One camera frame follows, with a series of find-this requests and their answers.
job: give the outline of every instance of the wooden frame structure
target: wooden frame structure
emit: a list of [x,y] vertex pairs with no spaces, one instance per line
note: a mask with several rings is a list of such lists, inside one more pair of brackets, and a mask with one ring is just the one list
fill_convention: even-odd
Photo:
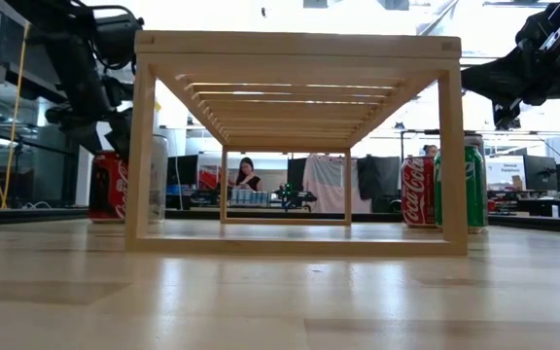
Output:
[[[126,211],[127,249],[264,254],[466,254],[468,226],[459,38],[143,31],[137,33],[135,50],[137,73]],[[443,239],[366,246],[365,242],[350,241],[145,238],[156,79],[223,145],[222,198],[227,198],[228,152],[341,153],[345,154],[345,168],[350,170],[351,148],[437,81]],[[231,219],[224,199],[222,223],[349,226],[350,193],[351,177],[345,176],[343,221]]]

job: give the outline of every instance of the person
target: person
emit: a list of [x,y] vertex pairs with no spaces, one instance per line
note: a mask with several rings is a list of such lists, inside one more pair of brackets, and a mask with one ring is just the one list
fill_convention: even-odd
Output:
[[248,157],[239,162],[239,175],[234,184],[241,190],[261,190],[261,178],[254,173],[254,163]]
[[425,156],[434,158],[438,154],[438,146],[425,145],[425,147],[423,147],[423,151],[425,151]]

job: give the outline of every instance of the sprite can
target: sprite can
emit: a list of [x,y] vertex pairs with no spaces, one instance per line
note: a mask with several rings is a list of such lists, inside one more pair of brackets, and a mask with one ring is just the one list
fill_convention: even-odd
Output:
[[[465,147],[466,163],[466,209],[470,232],[477,232],[487,227],[487,189],[485,188],[485,167],[483,157],[477,146]],[[434,177],[436,179],[436,224],[442,226],[442,173],[441,157],[437,153],[434,159]]]

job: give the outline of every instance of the black robotic arm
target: black robotic arm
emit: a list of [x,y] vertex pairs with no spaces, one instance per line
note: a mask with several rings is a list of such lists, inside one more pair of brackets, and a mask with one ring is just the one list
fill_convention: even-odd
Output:
[[519,126],[521,102],[560,98],[560,3],[528,17],[515,43],[507,56],[462,72],[463,88],[492,100],[498,129]]
[[[68,102],[46,113],[50,123],[77,140],[91,153],[100,151],[97,122],[109,122],[106,136],[115,151],[128,159],[132,110],[118,112],[132,99],[132,85],[99,72],[135,66],[135,32],[142,30],[137,19],[122,6],[86,6],[79,0],[6,0],[32,25],[28,45],[43,45],[59,78],[58,88]],[[122,10],[122,15],[97,18],[95,12]]]

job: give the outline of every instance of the red soda can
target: red soda can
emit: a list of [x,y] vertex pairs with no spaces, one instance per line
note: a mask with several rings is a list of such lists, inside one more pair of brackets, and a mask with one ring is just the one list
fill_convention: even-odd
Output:
[[434,159],[407,157],[401,167],[403,221],[410,228],[436,226]]
[[115,151],[102,151],[92,161],[88,216],[94,222],[123,222],[128,165]]

